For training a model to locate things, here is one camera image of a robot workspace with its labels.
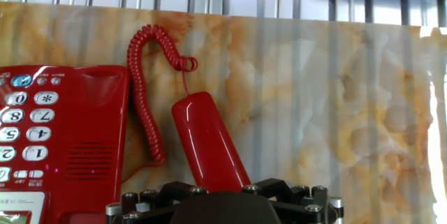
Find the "black robotic gripper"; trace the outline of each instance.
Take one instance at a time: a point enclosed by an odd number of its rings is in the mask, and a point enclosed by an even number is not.
[[[106,207],[107,224],[342,224],[343,200],[323,186],[293,186],[267,179],[242,192],[207,193],[182,182],[159,191],[122,195]]]

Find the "red handset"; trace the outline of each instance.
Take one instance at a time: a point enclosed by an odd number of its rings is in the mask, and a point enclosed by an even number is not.
[[[143,27],[129,45],[127,64],[133,85],[133,101],[145,129],[150,156],[155,166],[160,166],[166,157],[160,133],[147,106],[146,82],[141,67],[142,48],[150,40],[161,46],[175,70],[183,73],[195,71],[198,62],[193,57],[181,57],[173,39],[157,25]],[[197,185],[209,192],[240,191],[251,182],[211,95],[206,92],[189,95],[185,81],[184,86],[188,96],[176,103],[172,111]]]

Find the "number button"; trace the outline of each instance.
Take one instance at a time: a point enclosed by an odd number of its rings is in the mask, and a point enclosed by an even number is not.
[[[0,162],[12,160],[15,153],[14,147],[0,147]]]
[[[0,167],[0,182],[7,182],[10,172],[11,169],[9,167]]]
[[[48,127],[31,127],[27,132],[29,141],[38,142],[46,141],[51,137],[51,130]]]
[[[23,91],[13,92],[5,97],[7,105],[23,105],[27,100],[28,94]]]
[[[22,155],[26,161],[40,161],[47,157],[48,149],[44,146],[31,146],[25,148]]]
[[[20,136],[20,130],[17,127],[0,128],[0,142],[12,142]]]
[[[59,99],[59,95],[53,91],[41,91],[34,96],[34,102],[38,105],[53,105]]]
[[[3,123],[17,123],[23,119],[25,113],[21,109],[9,109],[1,115]]]
[[[54,119],[54,110],[36,109],[31,113],[31,120],[34,123],[47,123]]]

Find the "telephone handset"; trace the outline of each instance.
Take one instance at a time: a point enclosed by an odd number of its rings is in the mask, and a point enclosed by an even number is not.
[[[158,26],[133,37],[128,70],[0,67],[0,215],[28,224],[104,223],[105,206],[120,197],[129,73],[153,165],[164,164],[140,63],[149,40],[175,70],[197,69]],[[187,96],[172,114],[196,183],[209,192],[240,191],[250,180],[211,95],[190,95],[184,86]]]
[[[163,165],[166,157],[159,130],[147,106],[146,82],[141,67],[142,48],[150,40],[155,40],[161,46],[175,70],[183,72],[187,97],[174,104],[172,114],[197,185],[211,193],[240,191],[243,186],[250,184],[250,180],[211,95],[207,92],[190,95],[186,86],[184,73],[195,71],[197,60],[181,57],[173,39],[162,27],[147,25],[131,40],[127,65],[131,74],[133,102],[145,129],[149,154],[155,166]]]

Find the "red coiled cord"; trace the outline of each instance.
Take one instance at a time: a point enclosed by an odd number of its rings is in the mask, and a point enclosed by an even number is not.
[[[144,167],[158,167],[165,163],[166,156],[161,145],[160,132],[156,126],[154,117],[147,106],[146,81],[141,66],[142,49],[150,40],[155,40],[161,46],[166,59],[175,70],[183,72],[183,84],[186,94],[188,94],[188,89],[186,87],[184,73],[195,71],[198,62],[193,57],[181,57],[175,47],[174,40],[168,35],[163,27],[159,27],[158,25],[154,25],[154,27],[147,25],[139,30],[131,40],[129,48],[127,49],[127,66],[131,73],[133,102],[135,103],[138,118],[145,129],[147,144],[149,146],[149,155],[151,160],[155,163]]]

